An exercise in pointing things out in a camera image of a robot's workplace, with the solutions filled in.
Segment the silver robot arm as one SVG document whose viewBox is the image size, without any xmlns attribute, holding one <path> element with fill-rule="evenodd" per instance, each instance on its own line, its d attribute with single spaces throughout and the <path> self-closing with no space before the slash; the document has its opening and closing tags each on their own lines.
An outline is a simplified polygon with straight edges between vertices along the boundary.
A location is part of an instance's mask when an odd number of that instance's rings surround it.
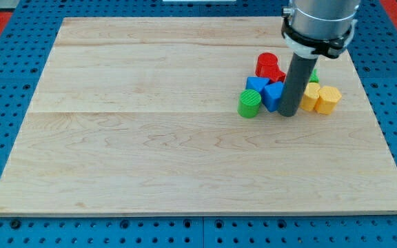
<svg viewBox="0 0 397 248">
<path fill-rule="evenodd" d="M 360 0 L 290 0 L 290 27 L 311 39 L 336 39 L 350 29 Z"/>
</svg>

